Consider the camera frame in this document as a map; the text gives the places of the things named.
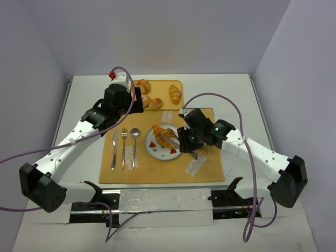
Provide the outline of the large croissant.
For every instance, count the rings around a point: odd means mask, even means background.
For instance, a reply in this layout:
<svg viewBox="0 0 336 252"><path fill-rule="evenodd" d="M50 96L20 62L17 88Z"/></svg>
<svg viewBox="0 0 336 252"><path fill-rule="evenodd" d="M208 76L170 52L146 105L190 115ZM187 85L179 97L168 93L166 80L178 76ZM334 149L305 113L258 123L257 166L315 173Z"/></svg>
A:
<svg viewBox="0 0 336 252"><path fill-rule="evenodd" d="M174 149L174 145L167 141L167 140L173 140L173 137L171 136L170 132L167 129L164 129L158 125L153 125L152 126L152 131L154 133L156 142L164 147L164 148L168 148L168 149Z"/></svg>

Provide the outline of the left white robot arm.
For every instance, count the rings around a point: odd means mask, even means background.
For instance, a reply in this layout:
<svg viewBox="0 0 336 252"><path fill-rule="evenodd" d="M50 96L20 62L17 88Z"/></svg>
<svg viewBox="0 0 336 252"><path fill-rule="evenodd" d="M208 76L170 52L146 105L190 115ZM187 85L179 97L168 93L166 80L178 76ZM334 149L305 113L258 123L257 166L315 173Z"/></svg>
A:
<svg viewBox="0 0 336 252"><path fill-rule="evenodd" d="M25 163L19 169L22 194L46 212L55 211L66 201L67 189L59 182L73 162L123 115L143 111L139 87L132 95L126 85L111 84L55 149L33 165Z"/></svg>

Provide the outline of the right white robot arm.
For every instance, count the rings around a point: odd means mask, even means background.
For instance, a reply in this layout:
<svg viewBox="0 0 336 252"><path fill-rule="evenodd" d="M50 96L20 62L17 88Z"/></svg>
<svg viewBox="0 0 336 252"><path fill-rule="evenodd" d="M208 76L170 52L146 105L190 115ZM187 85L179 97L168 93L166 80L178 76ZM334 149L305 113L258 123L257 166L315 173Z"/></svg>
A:
<svg viewBox="0 0 336 252"><path fill-rule="evenodd" d="M205 146L228 151L250 162L256 171L266 175L265 180L235 178L220 198L230 205L234 200L270 198L279 205L292 208L308 182L304 160L295 155L290 158L276 153L244 136L232 124L217 120L212 122L200 109L180 110L184 126L173 132L170 129L155 133L164 146L174 146L181 153L193 156Z"/></svg>

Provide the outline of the twisted round bread top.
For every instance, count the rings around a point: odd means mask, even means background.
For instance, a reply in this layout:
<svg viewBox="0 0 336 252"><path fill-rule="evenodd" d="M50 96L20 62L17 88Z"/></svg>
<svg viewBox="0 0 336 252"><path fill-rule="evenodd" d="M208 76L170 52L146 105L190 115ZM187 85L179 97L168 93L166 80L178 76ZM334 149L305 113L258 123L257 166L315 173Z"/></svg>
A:
<svg viewBox="0 0 336 252"><path fill-rule="evenodd" d="M134 82L135 87L139 87L141 90L141 94L146 95L151 90L150 83L145 79L140 79Z"/></svg>

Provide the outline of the strawberry pattern plate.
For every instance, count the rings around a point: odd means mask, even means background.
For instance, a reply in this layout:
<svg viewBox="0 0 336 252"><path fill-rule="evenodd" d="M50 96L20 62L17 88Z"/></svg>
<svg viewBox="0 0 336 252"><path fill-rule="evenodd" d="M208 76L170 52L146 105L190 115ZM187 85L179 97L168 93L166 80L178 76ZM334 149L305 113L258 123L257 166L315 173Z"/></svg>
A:
<svg viewBox="0 0 336 252"><path fill-rule="evenodd" d="M179 147L169 149L158 144L155 139L153 129L150 127L144 138L145 149L150 156L160 161L170 161L181 155Z"/></svg>

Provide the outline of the small round bun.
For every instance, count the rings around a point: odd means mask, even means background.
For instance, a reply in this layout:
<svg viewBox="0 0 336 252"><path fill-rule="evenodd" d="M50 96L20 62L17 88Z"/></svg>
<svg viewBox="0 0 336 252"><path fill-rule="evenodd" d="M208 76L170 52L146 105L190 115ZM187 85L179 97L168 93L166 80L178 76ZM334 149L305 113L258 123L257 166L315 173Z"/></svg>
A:
<svg viewBox="0 0 336 252"><path fill-rule="evenodd" d="M163 102L160 98L154 98L149 103L149 108L152 110L158 109L162 106Z"/></svg>

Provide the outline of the silver spoon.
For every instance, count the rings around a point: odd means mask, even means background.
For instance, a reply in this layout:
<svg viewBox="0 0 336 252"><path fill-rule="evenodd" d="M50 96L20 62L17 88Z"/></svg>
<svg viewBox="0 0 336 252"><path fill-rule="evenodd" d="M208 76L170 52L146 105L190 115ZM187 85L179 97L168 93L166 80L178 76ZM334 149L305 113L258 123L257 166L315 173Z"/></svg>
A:
<svg viewBox="0 0 336 252"><path fill-rule="evenodd" d="M136 149L137 149L137 138L141 135L141 132L138 128L133 128L131 130L131 137L134 139L134 145L133 145L133 161L132 161L132 169L135 168L135 160L136 160Z"/></svg>

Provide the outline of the yellow serving tray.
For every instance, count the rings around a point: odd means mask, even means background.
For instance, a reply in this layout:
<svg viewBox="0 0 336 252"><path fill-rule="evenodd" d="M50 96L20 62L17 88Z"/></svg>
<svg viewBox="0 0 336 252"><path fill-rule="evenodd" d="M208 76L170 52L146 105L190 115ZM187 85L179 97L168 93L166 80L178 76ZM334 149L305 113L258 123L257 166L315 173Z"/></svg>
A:
<svg viewBox="0 0 336 252"><path fill-rule="evenodd" d="M183 105L183 85L179 80L147 80L151 85L151 90L147 94L151 100L160 98L163 102L162 106L156 110L179 110ZM173 104L169 95L170 85L175 85L182 94L179 104Z"/></svg>

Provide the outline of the silver fork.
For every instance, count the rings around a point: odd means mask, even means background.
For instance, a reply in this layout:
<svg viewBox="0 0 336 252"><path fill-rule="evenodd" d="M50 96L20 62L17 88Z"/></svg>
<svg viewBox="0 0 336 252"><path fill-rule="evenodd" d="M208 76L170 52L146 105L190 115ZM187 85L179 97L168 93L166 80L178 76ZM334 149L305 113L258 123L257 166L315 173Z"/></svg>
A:
<svg viewBox="0 0 336 252"><path fill-rule="evenodd" d="M122 128L121 137L123 140L123 146L122 146L122 170L124 171L125 166L125 141L128 137L128 132L126 128Z"/></svg>

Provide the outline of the croissant right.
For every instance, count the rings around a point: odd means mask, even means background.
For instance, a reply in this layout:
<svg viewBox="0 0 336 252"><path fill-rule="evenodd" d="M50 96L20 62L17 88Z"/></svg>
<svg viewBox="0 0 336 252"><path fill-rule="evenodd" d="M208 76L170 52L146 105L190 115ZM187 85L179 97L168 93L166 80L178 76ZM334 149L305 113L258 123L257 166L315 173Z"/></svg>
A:
<svg viewBox="0 0 336 252"><path fill-rule="evenodd" d="M173 104L179 104L182 94L175 85L170 85L169 95Z"/></svg>

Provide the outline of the silver table knife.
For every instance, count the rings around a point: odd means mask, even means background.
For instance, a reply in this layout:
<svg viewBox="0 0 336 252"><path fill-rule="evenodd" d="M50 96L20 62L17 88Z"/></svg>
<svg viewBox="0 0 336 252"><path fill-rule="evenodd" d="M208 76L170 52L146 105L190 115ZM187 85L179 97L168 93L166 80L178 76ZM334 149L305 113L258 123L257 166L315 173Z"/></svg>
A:
<svg viewBox="0 0 336 252"><path fill-rule="evenodd" d="M119 129L116 129L113 134L113 156L112 156L112 163L111 163L111 170L116 168L116 158L117 158L117 146L118 146L118 133Z"/></svg>

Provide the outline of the orange mickey mouse placemat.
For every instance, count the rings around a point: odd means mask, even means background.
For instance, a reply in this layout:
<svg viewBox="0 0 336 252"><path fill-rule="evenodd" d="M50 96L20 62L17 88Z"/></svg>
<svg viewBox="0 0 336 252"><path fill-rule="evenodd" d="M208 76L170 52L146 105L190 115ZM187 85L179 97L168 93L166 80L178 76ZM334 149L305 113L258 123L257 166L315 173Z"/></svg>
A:
<svg viewBox="0 0 336 252"><path fill-rule="evenodd" d="M114 130L106 134L100 184L166 184L166 183L206 183L224 181L223 166L219 149L206 146L198 153L195 160L188 154L181 154L170 161L160 161L148 154L144 138L150 127L158 125L162 128L176 130L184 122L177 110L146 110L143 113L132 114L117 126L130 131L138 128L141 135L136 140L135 168L132 169L134 139L128 136L125 141L125 166L122 170L123 140L118 136L116 167L111 170L113 156Z"/></svg>

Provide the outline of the metal base rail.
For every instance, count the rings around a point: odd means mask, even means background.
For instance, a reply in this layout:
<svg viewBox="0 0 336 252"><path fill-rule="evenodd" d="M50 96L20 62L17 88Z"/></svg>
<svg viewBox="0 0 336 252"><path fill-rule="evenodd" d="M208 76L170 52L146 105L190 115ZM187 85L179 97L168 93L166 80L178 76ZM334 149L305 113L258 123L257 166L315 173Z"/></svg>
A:
<svg viewBox="0 0 336 252"><path fill-rule="evenodd" d="M107 227L131 228L196 227L212 225L216 219L246 218L252 200L221 202L224 190L139 190L103 192L104 205L72 204L70 223L104 223Z"/></svg>

